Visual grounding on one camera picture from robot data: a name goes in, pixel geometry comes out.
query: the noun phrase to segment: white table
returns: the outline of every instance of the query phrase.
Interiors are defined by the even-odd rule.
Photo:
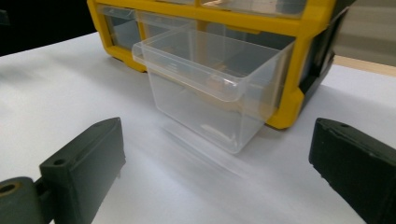
[[[38,179],[44,159],[113,117],[127,163],[93,223],[364,223],[309,164],[313,127],[336,119],[396,147],[396,78],[335,65],[293,127],[263,127],[231,155],[158,111],[147,74],[108,56],[98,34],[8,55],[0,180]]]

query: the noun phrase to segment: screw hole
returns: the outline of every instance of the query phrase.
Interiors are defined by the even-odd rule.
[[[65,162],[66,162],[65,160],[60,159],[60,160],[55,161],[53,164],[54,164],[54,165],[62,165],[62,164],[64,164]]]
[[[9,191],[15,189],[15,187],[16,187],[16,186],[13,185],[13,184],[5,185],[5,186],[3,186],[2,188],[0,188],[0,194],[7,193],[7,192],[9,192]]]

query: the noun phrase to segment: storage organizer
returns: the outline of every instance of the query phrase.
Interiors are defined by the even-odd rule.
[[[353,2],[88,0],[88,5],[105,50],[148,71],[161,111],[236,152],[264,122],[284,129],[297,119],[332,64],[334,37]]]

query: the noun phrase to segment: yellow frame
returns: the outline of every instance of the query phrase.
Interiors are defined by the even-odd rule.
[[[299,89],[299,84],[311,42],[316,35],[327,29],[336,0],[307,0],[300,19],[264,17],[206,8],[201,7],[199,2],[195,0],[193,5],[177,5],[154,0],[88,0],[88,6],[106,52],[139,72],[146,71],[146,67],[133,60],[131,51],[112,44],[105,16],[97,12],[98,6],[133,8],[198,21],[222,23],[240,30],[295,36],[294,49],[279,108],[266,121],[268,125],[277,129],[289,128],[297,120],[304,101],[304,94]],[[141,27],[139,26],[139,32],[144,39]]]

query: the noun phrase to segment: transparent plastic bin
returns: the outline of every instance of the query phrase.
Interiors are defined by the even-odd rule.
[[[201,0],[203,7],[291,18],[300,18],[305,4],[306,0]]]
[[[136,20],[143,26],[144,38],[150,38],[155,35],[160,35],[167,31],[176,28],[193,28],[195,27],[195,21],[186,18],[180,18],[175,16],[166,16],[163,14],[157,14],[147,11],[136,11]]]
[[[135,44],[133,55],[162,112],[236,153],[276,110],[291,49],[176,29]]]
[[[165,16],[124,7],[101,5],[98,11],[106,16],[107,27],[115,46],[131,49],[141,41],[141,36],[150,38],[179,27],[192,27],[195,21],[174,16]],[[143,34],[139,32],[139,22]]]
[[[141,41],[135,10],[105,5],[99,6],[97,10],[106,17],[113,45],[130,49],[133,44]]]

